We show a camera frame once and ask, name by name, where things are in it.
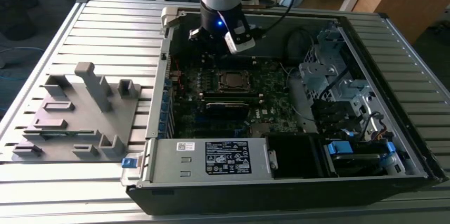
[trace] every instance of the cpu socket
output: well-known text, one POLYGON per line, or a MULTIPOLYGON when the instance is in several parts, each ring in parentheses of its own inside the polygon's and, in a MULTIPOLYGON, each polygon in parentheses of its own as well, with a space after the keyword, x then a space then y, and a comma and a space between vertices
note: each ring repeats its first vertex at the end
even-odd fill
POLYGON ((219 91, 223 93, 250 92, 250 73, 247 71, 221 71, 219 91))

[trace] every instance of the metal bracket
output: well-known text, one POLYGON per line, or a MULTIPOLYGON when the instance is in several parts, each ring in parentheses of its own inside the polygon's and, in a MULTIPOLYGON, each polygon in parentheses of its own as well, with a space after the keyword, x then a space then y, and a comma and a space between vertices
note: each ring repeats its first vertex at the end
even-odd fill
POLYGON ((178 7, 165 7, 162 12, 162 26, 169 28, 174 26, 178 22, 175 20, 181 17, 178 14, 178 7))
POLYGON ((338 85, 340 98, 352 99, 369 86, 368 80, 344 80, 338 85))
POLYGON ((321 88, 326 76, 337 76, 337 70, 330 65, 324 65, 321 63, 304 62, 300 65, 301 75, 304 78, 304 83, 308 85, 309 89, 317 90, 321 88))

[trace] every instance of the floor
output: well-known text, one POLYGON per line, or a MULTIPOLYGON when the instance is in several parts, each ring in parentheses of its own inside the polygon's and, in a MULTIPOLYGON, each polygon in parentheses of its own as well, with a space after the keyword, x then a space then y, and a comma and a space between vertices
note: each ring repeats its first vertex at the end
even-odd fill
MULTIPOLYGON (((198 2, 198 0, 171 0, 185 2, 198 2)), ((35 46, 46 49, 61 24, 74 6, 75 0, 39 0, 41 5, 30 9, 30 16, 38 26, 39 33, 30 39, 12 42, 0 35, 2 46, 35 46)), ((422 55, 425 62, 437 74, 444 84, 450 87, 450 31, 445 30, 436 35, 433 30, 428 30, 418 39, 414 47, 422 55)), ((10 51, 0 54, 2 59, 7 62, 7 67, 0 69, 0 76, 8 78, 27 78, 34 66, 41 58, 39 51, 10 51)), ((26 80, 0 79, 0 118, 6 113, 26 80)))
MULTIPOLYGON (((46 49, 54 35, 66 19, 77 0, 39 0, 39 6, 28 10, 33 22, 38 26, 38 34, 24 41, 10 41, 0 34, 0 51, 8 47, 33 46, 46 49)), ((198 0, 170 0, 198 2, 198 0)), ((0 69, 0 77, 22 79, 27 78, 41 59, 39 51, 8 51, 0 54, 7 67, 0 69)), ((26 80, 4 80, 0 78, 0 119, 6 114, 26 80)))

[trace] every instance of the regulatory symbols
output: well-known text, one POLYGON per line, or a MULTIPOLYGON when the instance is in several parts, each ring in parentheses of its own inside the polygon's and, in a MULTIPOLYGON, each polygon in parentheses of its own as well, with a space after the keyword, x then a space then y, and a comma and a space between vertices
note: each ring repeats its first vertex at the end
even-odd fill
POLYGON ((217 155, 217 163, 226 163, 227 158, 226 155, 217 155))
POLYGON ((214 155, 207 155, 206 156, 206 162, 207 163, 215 163, 215 157, 214 157, 214 155))

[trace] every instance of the metal case frame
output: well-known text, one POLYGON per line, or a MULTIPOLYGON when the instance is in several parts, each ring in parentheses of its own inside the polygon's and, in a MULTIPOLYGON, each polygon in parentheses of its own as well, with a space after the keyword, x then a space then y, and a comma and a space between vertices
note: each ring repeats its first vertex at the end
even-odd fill
MULTIPOLYGON (((179 8, 182 14, 197 13, 189 8, 179 8)), ((274 15, 281 13, 262 13, 247 11, 251 15, 274 15)), ((218 213, 223 206, 229 211, 262 211, 293 210, 321 207, 342 207, 372 204, 398 193, 416 191, 425 186, 433 186, 448 180, 446 174, 430 152, 413 122, 401 106, 394 91, 382 75, 357 31, 345 16, 326 14, 290 13, 292 17, 309 17, 316 19, 337 19, 340 30, 348 42, 352 53, 362 68, 370 85, 381 98, 382 106, 394 119, 404 139, 412 146, 417 160, 426 172, 421 176, 405 176, 384 178, 348 178, 348 179, 297 179, 274 181, 246 182, 199 182, 189 184, 153 183, 155 168, 155 153, 158 139, 151 138, 145 155, 142 179, 137 186, 127 187, 127 194, 137 201, 147 214, 170 215, 189 213, 218 213), (234 198, 241 201, 230 203, 234 198)))

